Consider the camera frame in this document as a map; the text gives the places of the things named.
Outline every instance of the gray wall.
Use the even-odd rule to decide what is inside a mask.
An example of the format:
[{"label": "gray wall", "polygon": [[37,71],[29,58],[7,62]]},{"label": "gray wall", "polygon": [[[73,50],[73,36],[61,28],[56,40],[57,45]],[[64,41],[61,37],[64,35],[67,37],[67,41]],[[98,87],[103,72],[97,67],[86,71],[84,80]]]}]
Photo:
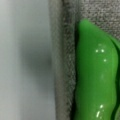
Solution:
[{"label": "gray wall", "polygon": [[55,120],[47,0],[0,0],[0,118]]}]

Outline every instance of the gray surface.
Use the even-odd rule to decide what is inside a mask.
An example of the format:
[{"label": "gray surface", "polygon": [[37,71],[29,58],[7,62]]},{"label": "gray surface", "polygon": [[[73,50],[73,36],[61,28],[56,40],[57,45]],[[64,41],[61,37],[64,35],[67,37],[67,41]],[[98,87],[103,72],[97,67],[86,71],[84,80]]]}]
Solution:
[{"label": "gray surface", "polygon": [[75,24],[88,19],[120,39],[120,0],[51,0],[57,120],[70,120],[75,88]]},{"label": "gray surface", "polygon": [[0,1],[0,119],[55,120],[47,0]]}]

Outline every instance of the white surface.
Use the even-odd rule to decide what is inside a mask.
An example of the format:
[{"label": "white surface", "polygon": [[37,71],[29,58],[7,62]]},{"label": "white surface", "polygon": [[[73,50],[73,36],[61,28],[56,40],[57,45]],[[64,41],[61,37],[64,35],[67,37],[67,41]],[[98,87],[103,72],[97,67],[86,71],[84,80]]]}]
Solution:
[{"label": "white surface", "polygon": [[55,120],[47,0],[0,0],[0,120]]}]

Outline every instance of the green plastic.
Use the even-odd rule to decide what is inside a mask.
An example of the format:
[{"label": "green plastic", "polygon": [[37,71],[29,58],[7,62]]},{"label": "green plastic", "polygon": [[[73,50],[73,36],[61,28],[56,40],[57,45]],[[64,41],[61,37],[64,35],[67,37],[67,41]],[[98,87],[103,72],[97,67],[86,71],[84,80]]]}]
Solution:
[{"label": "green plastic", "polygon": [[74,120],[113,120],[120,43],[88,20],[78,32]]}]

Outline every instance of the glossy green surface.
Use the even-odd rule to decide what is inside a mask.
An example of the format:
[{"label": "glossy green surface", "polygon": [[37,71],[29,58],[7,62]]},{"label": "glossy green surface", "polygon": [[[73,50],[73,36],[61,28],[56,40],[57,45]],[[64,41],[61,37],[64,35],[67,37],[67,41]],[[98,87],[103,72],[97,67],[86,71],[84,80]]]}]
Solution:
[{"label": "glossy green surface", "polygon": [[88,20],[79,23],[78,31],[74,120],[112,120],[117,97],[116,47],[111,36]]}]

